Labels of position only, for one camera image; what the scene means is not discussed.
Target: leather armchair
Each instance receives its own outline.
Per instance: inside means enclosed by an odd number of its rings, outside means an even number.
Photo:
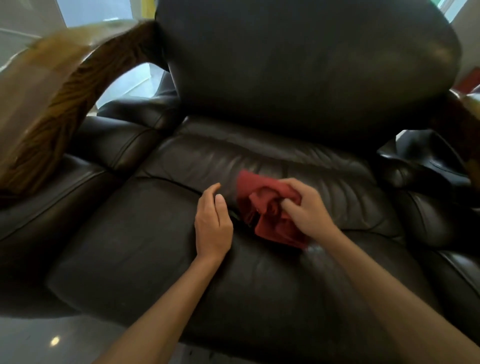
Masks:
[[[350,239],[480,344],[480,216],[444,176],[379,150],[426,127],[458,71],[458,40],[433,4],[160,0],[155,29],[167,71],[157,95],[112,101],[73,135],[64,158],[101,180],[73,176],[65,188],[78,195],[62,200],[52,177],[0,212],[18,236],[0,241],[5,273],[129,325],[193,260],[198,197],[221,182],[233,246],[182,341],[266,363],[399,361],[329,255],[235,219],[236,176],[249,169],[314,186]],[[40,267],[36,252],[48,257]]]

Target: forearm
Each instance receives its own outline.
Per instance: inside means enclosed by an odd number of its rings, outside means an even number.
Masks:
[[[478,363],[480,349],[342,233],[319,238],[409,363]]]
[[[167,363],[221,260],[196,258],[95,364]]]

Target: hand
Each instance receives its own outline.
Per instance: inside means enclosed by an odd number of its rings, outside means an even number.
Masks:
[[[219,183],[210,186],[198,200],[195,233],[197,257],[221,263],[232,246],[233,224],[225,198],[220,194],[214,198],[219,188]]]
[[[295,178],[280,180],[292,186],[301,195],[300,206],[288,198],[281,202],[282,208],[305,235],[321,242],[324,238],[341,233],[325,208],[320,194]]]

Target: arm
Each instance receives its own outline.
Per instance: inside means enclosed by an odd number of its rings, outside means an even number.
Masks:
[[[479,363],[480,348],[345,236],[318,192],[295,179],[283,180],[302,195],[301,206],[282,207],[305,234],[342,266],[409,363]]]
[[[168,363],[190,316],[232,243],[233,225],[220,188],[209,187],[195,217],[197,257],[180,279],[94,364]]]

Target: red cloth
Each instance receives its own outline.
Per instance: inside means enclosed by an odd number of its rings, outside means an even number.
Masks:
[[[307,237],[282,210],[280,201],[284,198],[300,205],[300,194],[288,184],[247,170],[240,171],[237,177],[237,203],[243,221],[251,224],[258,213],[260,219],[255,234],[277,243],[306,248]]]

